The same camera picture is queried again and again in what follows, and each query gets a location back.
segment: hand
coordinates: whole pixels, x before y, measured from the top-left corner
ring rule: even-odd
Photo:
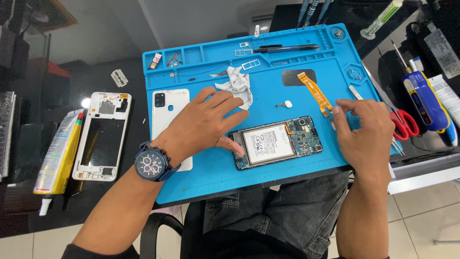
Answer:
[[[344,158],[358,172],[360,179],[388,186],[391,180],[388,161],[395,124],[390,120],[385,103],[347,99],[336,100],[336,103],[342,106],[335,106],[332,112]],[[359,116],[360,129],[350,131],[345,115],[348,111]]]
[[[241,98],[234,98],[227,91],[216,93],[214,87],[203,88],[152,141],[151,146],[165,149],[172,167],[210,147],[222,147],[242,157],[241,146],[224,134],[246,119],[249,113],[241,110],[225,119],[223,117],[243,103]]]

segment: blue wristwatch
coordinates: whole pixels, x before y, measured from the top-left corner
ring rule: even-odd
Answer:
[[[172,168],[166,150],[159,149],[158,146],[151,147],[151,142],[146,141],[139,145],[141,150],[134,156],[134,167],[138,175],[145,180],[166,181],[179,170],[180,165]]]

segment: black pen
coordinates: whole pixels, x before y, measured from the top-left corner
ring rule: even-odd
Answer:
[[[265,45],[258,49],[254,49],[254,53],[268,53],[273,51],[285,51],[285,50],[311,50],[317,49],[320,46],[317,44],[297,45],[297,46],[281,46],[281,45]]]

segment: red scissors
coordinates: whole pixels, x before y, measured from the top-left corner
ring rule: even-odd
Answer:
[[[386,95],[385,91],[382,89],[379,83],[377,83],[377,81],[374,79],[362,61],[361,64],[369,75],[372,84],[374,84],[375,90],[377,90],[380,97],[382,98],[382,101],[387,105],[388,111],[390,112],[390,119],[395,123],[397,131],[401,133],[401,135],[399,135],[397,132],[394,132],[393,136],[395,139],[401,141],[420,134],[420,129],[414,118],[410,116],[410,114],[406,111],[399,110],[396,108],[396,106],[394,106],[388,95]]]

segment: yellow glue tube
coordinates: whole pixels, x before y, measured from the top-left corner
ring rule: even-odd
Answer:
[[[53,194],[63,194],[80,138],[83,109],[69,112],[62,120],[38,173],[34,194],[41,194],[40,216],[46,215]]]

